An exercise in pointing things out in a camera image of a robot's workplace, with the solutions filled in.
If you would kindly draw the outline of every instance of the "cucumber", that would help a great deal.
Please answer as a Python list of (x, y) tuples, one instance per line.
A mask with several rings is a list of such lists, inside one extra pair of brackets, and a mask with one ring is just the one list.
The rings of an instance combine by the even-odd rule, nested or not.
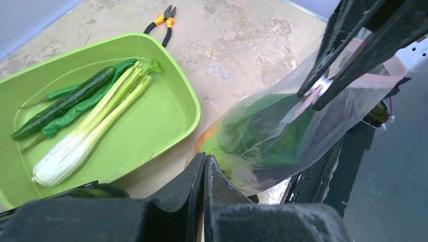
[(43, 126), (57, 117), (63, 116), (77, 103), (89, 98), (109, 82), (115, 74), (113, 67), (106, 67), (93, 75), (87, 81), (82, 83), (76, 90), (67, 96), (52, 104), (45, 110), (36, 114), (32, 119), (26, 122), (16, 132), (12, 134), (14, 140), (23, 140), (37, 132), (40, 132)]
[[(123, 69), (124, 66), (128, 66), (130, 64), (135, 64), (136, 62), (137, 62), (137, 59), (128, 59), (128, 60), (126, 60), (124, 62), (116, 64), (114, 66), (114, 68), (115, 68), (115, 70), (117, 70), (117, 69)], [(115, 76), (113, 77), (113, 79), (119, 78), (121, 74), (119, 75), (119, 77), (116, 77), (118, 75), (119, 74), (116, 71), (115, 72)], [(79, 84), (76, 84), (76, 85), (73, 85), (73, 86), (70, 86), (70, 87), (65, 87), (65, 88), (62, 88), (62, 89), (57, 90), (55, 92), (51, 92), (49, 94), (46, 94), (46, 96), (42, 97), (40, 100), (38, 100), (38, 101), (36, 101), (34, 103), (28, 103), (28, 104), (25, 104), (25, 105), (21, 106), (20, 109), (32, 107), (32, 106), (35, 106), (35, 105), (38, 105), (38, 104), (41, 104), (41, 103), (44, 103), (44, 102), (47, 102), (47, 101), (52, 101), (54, 99), (60, 98), (62, 96), (65, 96), (65, 95), (71, 93), (72, 91), (76, 90), (76, 88), (78, 88), (80, 85), (82, 85), (82, 83), (79, 83)]]

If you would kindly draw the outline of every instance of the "white wall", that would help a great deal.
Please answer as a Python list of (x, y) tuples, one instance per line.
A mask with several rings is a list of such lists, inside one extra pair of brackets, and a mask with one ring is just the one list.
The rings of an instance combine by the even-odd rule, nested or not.
[(0, 61), (82, 0), (0, 0)]

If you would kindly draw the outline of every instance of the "robotic arm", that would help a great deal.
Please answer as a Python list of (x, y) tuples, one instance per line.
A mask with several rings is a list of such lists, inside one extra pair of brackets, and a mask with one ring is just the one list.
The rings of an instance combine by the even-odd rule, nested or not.
[[(329, 66), (363, 27), (372, 33), (344, 67), (330, 77)], [(322, 77), (331, 80), (331, 86), (313, 105), (314, 110), (321, 110), (354, 80), (427, 33), (428, 2), (425, 0), (341, 0), (329, 18), (316, 62), (298, 95), (310, 92)], [(398, 85), (408, 80), (403, 79)], [(398, 87), (388, 95), (397, 92)]]

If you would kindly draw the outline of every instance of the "gray surface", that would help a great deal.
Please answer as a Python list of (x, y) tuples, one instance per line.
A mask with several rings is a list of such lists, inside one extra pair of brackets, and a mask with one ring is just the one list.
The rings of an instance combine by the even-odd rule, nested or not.
[(0, 61), (82, 0), (0, 1)]
[(428, 241), (427, 74), (409, 74), (395, 122), (363, 156), (344, 216), (355, 242)]

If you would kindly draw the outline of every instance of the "green plastic tray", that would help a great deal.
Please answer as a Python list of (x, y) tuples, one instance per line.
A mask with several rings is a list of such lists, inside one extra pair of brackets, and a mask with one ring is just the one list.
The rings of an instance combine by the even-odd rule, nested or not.
[[(69, 178), (53, 188), (33, 183), (34, 165), (84, 116), (54, 138), (21, 154), (19, 150), (34, 137), (16, 142), (11, 134), (50, 103), (19, 107), (49, 92), (83, 82), (102, 68), (130, 58), (140, 60), (143, 65), (149, 65), (154, 58), (165, 73), (152, 75), (153, 82), (147, 92), (112, 125), (85, 163)], [(6, 209), (93, 180), (112, 182), (187, 137), (200, 119), (199, 102), (180, 67), (157, 40), (141, 33), (89, 45), (1, 79), (0, 100), (0, 203)]]

